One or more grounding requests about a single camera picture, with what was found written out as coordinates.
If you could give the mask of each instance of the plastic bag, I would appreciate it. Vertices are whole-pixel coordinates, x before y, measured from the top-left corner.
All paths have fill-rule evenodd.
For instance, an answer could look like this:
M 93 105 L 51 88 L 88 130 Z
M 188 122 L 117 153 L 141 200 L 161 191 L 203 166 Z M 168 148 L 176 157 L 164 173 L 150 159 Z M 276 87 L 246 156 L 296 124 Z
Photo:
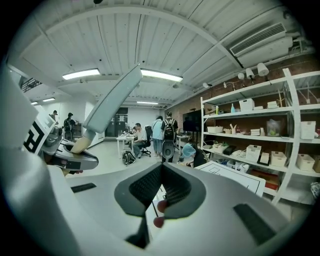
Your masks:
M 270 119 L 266 122 L 266 130 L 267 135 L 271 137 L 279 137 L 280 136 L 280 127 L 281 122 Z

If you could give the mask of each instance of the blue shirt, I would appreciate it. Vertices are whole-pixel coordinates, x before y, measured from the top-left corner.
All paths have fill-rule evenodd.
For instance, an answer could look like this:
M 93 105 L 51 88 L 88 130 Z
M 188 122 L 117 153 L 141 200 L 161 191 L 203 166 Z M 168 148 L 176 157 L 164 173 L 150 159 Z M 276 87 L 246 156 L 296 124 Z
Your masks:
M 152 125 L 152 138 L 156 140 L 163 140 L 162 130 L 161 130 L 162 121 L 161 119 L 155 120 Z

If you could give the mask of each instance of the white shelving unit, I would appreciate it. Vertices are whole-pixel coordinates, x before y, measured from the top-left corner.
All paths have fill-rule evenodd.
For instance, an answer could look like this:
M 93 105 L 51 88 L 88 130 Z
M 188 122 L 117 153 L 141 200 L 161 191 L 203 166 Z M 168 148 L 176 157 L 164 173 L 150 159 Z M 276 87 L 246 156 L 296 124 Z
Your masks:
M 293 175 L 300 175 L 305 177 L 320 178 L 320 173 L 315 171 L 302 171 L 296 167 L 296 161 L 298 157 L 299 147 L 301 143 L 304 144 L 320 144 L 320 138 L 315 139 L 300 139 L 300 122 L 301 115 L 320 112 L 320 104 L 307 104 L 299 105 L 297 91 L 320 88 L 320 71 L 303 73 L 298 75 L 291 75 L 288 68 L 282 70 L 284 77 L 262 82 L 252 86 L 248 86 L 239 90 L 231 91 L 222 95 L 218 95 L 207 100 L 201 98 L 201 114 L 202 114 L 202 126 L 201 126 L 201 148 L 204 151 L 214 153 L 220 157 L 226 159 L 233 159 L 236 161 L 248 163 L 252 166 L 277 171 L 282 173 L 282 182 L 278 190 L 273 190 L 265 187 L 264 193 L 273 196 L 272 203 L 276 204 L 281 198 L 295 201 L 302 204 L 314 204 L 312 193 L 308 186 L 292 186 L 290 181 Z M 224 113 L 224 114 L 211 114 L 204 115 L 204 104 L 212 104 L 219 106 L 228 103 L 234 103 L 239 100 L 248 98 L 257 98 L 266 95 L 278 94 L 278 90 L 284 93 L 286 107 L 272 108 L 272 109 L 260 109 L 252 111 L 242 111 L 235 113 Z M 290 120 L 289 134 L 291 137 L 270 137 L 270 136 L 252 136 L 242 134 L 226 134 L 226 133 L 209 133 L 204 131 L 204 124 L 208 119 L 232 119 L 232 118 L 248 118 L 248 117 L 259 117 L 259 116 L 274 116 L 274 115 L 287 115 Z M 254 144 L 259 145 L 258 141 L 272 141 L 278 143 L 286 143 L 286 156 L 289 162 L 286 167 L 278 166 L 265 166 L 256 162 L 251 162 L 243 157 L 235 157 L 232 155 L 225 155 L 222 153 L 216 153 L 212 149 L 203 148 L 204 146 L 204 135 L 214 135 L 219 137 L 230 137 L 236 139 L 256 140 Z

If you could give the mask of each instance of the television screen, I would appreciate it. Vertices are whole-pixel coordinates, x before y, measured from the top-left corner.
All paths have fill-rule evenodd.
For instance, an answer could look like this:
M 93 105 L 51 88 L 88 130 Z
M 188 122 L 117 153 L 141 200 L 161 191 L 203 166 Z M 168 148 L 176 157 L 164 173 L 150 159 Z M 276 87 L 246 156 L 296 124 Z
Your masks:
M 201 132 L 201 110 L 185 113 L 182 118 L 184 131 Z

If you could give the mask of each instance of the white corrugated ceiling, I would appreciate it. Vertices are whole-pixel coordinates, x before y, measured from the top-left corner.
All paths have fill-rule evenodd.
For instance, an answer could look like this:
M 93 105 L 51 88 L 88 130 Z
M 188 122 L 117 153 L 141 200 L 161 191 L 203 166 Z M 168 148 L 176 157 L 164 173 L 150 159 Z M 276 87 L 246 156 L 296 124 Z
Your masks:
M 99 97 L 140 63 L 183 80 L 173 88 L 174 82 L 143 79 L 128 101 L 142 98 L 169 106 L 203 82 L 241 70 L 229 47 L 276 22 L 295 29 L 276 0 L 104 0 L 97 5 L 93 0 L 49 0 L 17 34 L 10 64 L 57 88 L 57 95 Z M 62 78 L 92 68 L 103 75 L 99 82 Z

